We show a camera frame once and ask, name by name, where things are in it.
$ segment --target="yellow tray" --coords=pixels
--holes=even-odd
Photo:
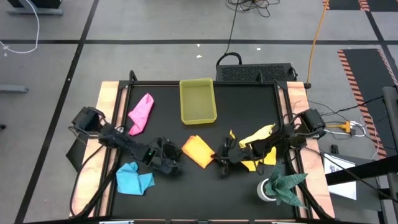
[[[213,123],[217,119],[213,80],[181,80],[180,106],[184,124]]]

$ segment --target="wire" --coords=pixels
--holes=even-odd
[[[330,115],[337,114],[337,113],[340,113],[340,112],[343,112],[343,111],[348,111],[348,110],[357,108],[357,107],[359,107],[359,106],[363,106],[363,105],[365,105],[366,103],[369,103],[369,102],[372,102],[372,101],[374,101],[374,100],[378,100],[378,99],[381,99],[381,98],[383,98],[383,96],[379,96],[379,97],[373,98],[373,99],[371,99],[371,100],[367,100],[367,101],[365,101],[364,103],[358,104],[358,105],[356,105],[356,106],[351,106],[351,107],[349,107],[349,108],[340,109],[340,110],[338,110],[338,111],[336,111],[336,112],[333,112],[333,113],[326,113],[326,114],[324,114],[324,116],[330,116]]]
[[[265,158],[265,156],[266,156],[265,150],[262,152],[261,172],[260,172],[260,169],[259,169],[260,162],[258,162],[258,163],[256,164],[256,160],[254,159],[254,156],[253,156],[253,150],[252,150],[252,149],[246,149],[246,152],[249,154],[250,159],[253,161],[253,164],[254,164],[254,167],[256,168],[257,174],[258,174],[258,175],[263,175],[263,174],[264,174],[264,165],[265,165],[265,164],[264,164],[264,158]]]
[[[290,146],[290,149],[293,149],[294,151],[299,151],[298,148],[293,147],[293,146]],[[287,148],[287,149],[284,150],[284,152],[283,152],[283,155],[284,155],[284,156],[286,156],[286,152],[289,152],[289,148]],[[296,159],[297,154],[298,154],[298,153],[295,153],[295,154],[294,154],[294,157],[291,158],[290,160],[285,159],[285,163],[286,163],[286,162],[291,163],[293,160]]]
[[[152,140],[151,142],[149,142],[149,143],[147,143],[147,144],[140,144],[140,143],[136,143],[136,142],[134,142],[134,141],[131,141],[130,144],[127,144],[127,145],[128,145],[128,146],[132,146],[132,147],[136,147],[136,148],[142,148],[142,147],[146,147],[146,146],[148,146],[148,145],[150,145],[150,144],[152,144],[152,143],[154,143],[154,142],[156,142],[156,141],[158,141],[158,140],[160,140],[160,138],[155,138],[154,140]],[[127,147],[127,150],[130,152],[130,156],[131,156],[132,158],[137,157],[137,156],[135,155],[135,153],[134,153],[132,150],[130,150],[129,147]]]
[[[70,196],[70,201],[69,201],[69,211],[72,214],[73,217],[76,216],[75,212],[73,212],[73,208],[72,208],[72,202],[73,202],[73,197],[75,196],[75,190],[76,190],[76,186],[77,186],[77,182],[79,179],[79,176],[81,174],[81,171],[83,170],[84,166],[87,164],[87,162],[93,158],[101,149],[102,147],[104,147],[104,145],[101,145],[94,153],[92,153],[91,156],[89,156],[86,161],[81,165],[81,168],[79,170],[79,172],[77,173],[76,179],[75,179],[75,183],[73,184],[73,189],[72,189],[72,194]]]
[[[73,127],[69,126],[68,129],[69,129],[70,132],[72,132],[72,134],[75,136],[75,138],[76,138],[77,140],[79,140],[81,143],[83,143],[83,145],[87,146],[86,142],[84,142],[84,141],[79,137],[79,134],[76,133],[76,131],[74,130]]]
[[[231,27],[231,33],[230,33],[230,35],[229,35],[228,46],[227,46],[227,48],[226,48],[226,51],[225,51],[224,55],[228,53],[229,46],[231,45],[232,33],[233,33],[233,31],[234,31],[234,26],[235,26],[236,12],[238,11],[238,6],[239,6],[238,2],[239,2],[239,0],[236,0],[236,7],[235,7],[234,20],[232,21],[232,27]]]
[[[309,149],[313,152],[316,152],[317,154],[319,154],[319,156],[322,156],[318,151],[314,150],[314,149],[310,149],[309,147],[305,147],[306,149]],[[322,151],[323,153],[327,154],[327,152],[325,152],[323,149],[319,148],[320,151]],[[339,168],[343,169],[345,172],[347,172],[349,175],[351,175],[352,177],[354,177],[356,180],[361,181],[362,183],[366,184],[368,187],[372,188],[373,190],[377,191],[380,195],[384,196],[385,198],[388,198],[390,200],[392,200],[395,203],[398,203],[398,200],[388,196],[387,194],[381,192],[379,189],[373,187],[371,184],[367,183],[365,180],[359,178],[357,175],[353,174],[351,171],[349,171],[348,169],[345,169],[344,167],[340,166],[339,164],[335,163],[334,161],[332,161],[331,159],[327,158],[327,156],[324,156],[325,159],[329,160],[331,163],[333,163],[334,165],[338,166]]]
[[[382,120],[384,120],[386,118],[387,118],[387,115],[385,115],[384,117],[378,119],[376,122],[373,122],[373,124],[376,124],[376,123],[378,123],[378,122],[380,122],[380,121],[382,121]]]
[[[0,44],[2,45],[3,50],[8,50],[8,51],[16,53],[16,54],[28,54],[28,53],[31,53],[31,52],[33,52],[34,50],[37,49],[37,43],[39,41],[39,32],[40,32],[40,21],[39,21],[39,17],[37,16],[35,7],[32,5],[32,3],[30,3],[30,1],[26,0],[26,2],[31,6],[31,8],[33,10],[33,13],[35,14],[35,17],[36,17],[36,20],[37,20],[37,33],[36,33],[36,44],[35,44],[35,47],[33,49],[31,49],[31,50],[28,50],[28,51],[25,51],[25,52],[20,52],[20,51],[17,51],[17,50],[11,50],[9,48],[9,46],[4,45],[1,42],[1,40],[0,40]]]
[[[347,135],[348,136],[348,138],[338,138],[337,137],[337,135],[336,135],[336,133],[334,133],[334,132],[330,132],[330,134],[333,136],[333,138],[334,139],[336,139],[336,140],[346,140],[346,139],[351,139],[353,136],[352,135]]]
[[[343,119],[346,120],[346,121],[350,121],[350,120],[346,119],[344,116],[342,116],[342,115],[340,115],[339,113],[337,113],[336,111],[333,111],[333,110],[332,110],[329,106],[327,106],[327,105],[324,105],[324,104],[321,104],[321,103],[317,103],[317,102],[314,102],[314,101],[310,101],[310,100],[309,100],[308,102],[314,103],[314,104],[316,104],[316,105],[324,106],[324,107],[328,108],[330,111],[334,112],[335,115],[337,115],[337,116],[343,118]],[[371,140],[372,142],[374,142],[373,139],[369,138],[367,135],[365,135],[364,137],[366,137],[367,139],[369,139],[369,140]],[[387,146],[382,146],[382,147],[384,147],[384,148],[386,148],[386,149],[397,150],[397,149],[394,148],[394,147],[387,147]]]
[[[310,61],[309,61],[309,63],[308,63],[307,84],[310,83],[310,78],[311,78],[311,67],[312,67],[313,51],[315,50],[315,44],[317,43],[318,34],[319,34],[320,29],[321,29],[321,25],[322,25],[322,22],[323,22],[323,18],[325,17],[326,8],[328,7],[328,5],[329,5],[329,0],[326,0],[325,6],[323,7],[323,12],[322,12],[321,19],[319,20],[317,32],[315,33],[315,37],[314,37],[313,42],[312,42],[311,54],[310,54]]]
[[[374,125],[374,122],[373,122],[373,117],[369,114],[369,117],[372,119],[372,124],[373,124],[373,129],[375,129],[376,130],[376,126]],[[363,123],[363,124],[365,124],[365,121],[363,121],[363,118],[364,118],[364,116],[362,115],[361,116],[361,122]],[[377,141],[377,143],[376,143],[376,150],[374,151],[374,154],[373,154],[373,156],[371,157],[371,160],[373,160],[373,158],[377,155],[377,153],[379,152],[379,148],[380,148],[380,145],[379,145],[379,138],[376,138],[376,141]],[[382,185],[380,184],[380,182],[379,182],[379,177],[376,177],[376,182],[379,184],[379,186],[380,186],[380,188],[382,188]]]
[[[252,9],[256,9],[257,12],[260,14],[260,16],[265,17],[265,18],[268,18],[271,16],[271,13],[269,12],[268,7],[271,5],[279,4],[279,3],[280,3],[280,0],[277,0],[276,2],[271,2],[271,3],[268,0],[242,0],[241,2],[239,2],[239,0],[238,0],[237,3],[233,3],[232,0],[225,1],[226,7],[228,7],[228,9],[230,9],[230,10],[234,10],[234,9],[231,8],[229,6],[229,4],[232,6],[239,6],[239,9],[240,9],[239,12],[248,12]],[[261,12],[261,9],[265,10],[267,13],[263,14]]]
[[[341,135],[352,136],[352,135],[350,135],[348,133],[341,133],[341,132],[338,132],[338,131],[330,131],[330,130],[327,130],[327,129],[324,129],[324,131],[326,131],[328,133],[331,133],[331,134],[341,134]],[[364,137],[364,135],[363,134],[362,135],[354,135],[354,137]]]

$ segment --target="yellow cloth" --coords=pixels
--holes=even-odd
[[[211,155],[214,154],[214,151],[199,136],[190,136],[185,145],[182,146],[182,151],[202,168],[206,168],[213,160]]]
[[[271,135],[272,128],[274,126],[275,126],[275,124],[264,126],[263,128],[258,130],[253,135],[241,140],[239,142],[240,148],[244,149],[246,147],[246,145],[248,145],[250,147],[250,149],[252,149],[251,143],[256,140],[262,140],[262,139],[268,138],[268,136]],[[259,162],[262,162],[262,159],[255,161],[256,166],[258,165]],[[254,166],[253,161],[242,161],[242,164],[245,165],[249,169],[249,171],[251,171],[251,172],[256,171],[256,166]],[[265,165],[275,165],[276,164],[276,148],[275,148],[275,146],[272,147],[271,152],[265,156],[264,164]]]

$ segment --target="white sign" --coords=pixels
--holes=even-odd
[[[340,159],[328,154],[323,155],[326,158],[323,158],[323,169],[325,170],[325,174],[329,174],[332,172],[340,171],[343,170],[342,168],[338,167],[336,164],[338,164],[341,167],[344,167],[345,169],[348,169],[350,167],[354,167],[355,163],[346,161],[344,159]],[[348,182],[348,183],[343,183],[343,184],[336,184],[332,186],[328,186],[329,192],[332,194],[337,194],[346,198],[350,198],[353,200],[356,200],[356,182]]]

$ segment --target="pink cloth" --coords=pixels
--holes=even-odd
[[[132,111],[130,111],[129,117],[134,122],[134,126],[129,131],[129,134],[131,136],[135,136],[136,134],[139,134],[144,130],[144,127],[147,124],[150,109],[152,109],[153,104],[153,97],[149,93],[147,93],[138,102],[137,106]]]

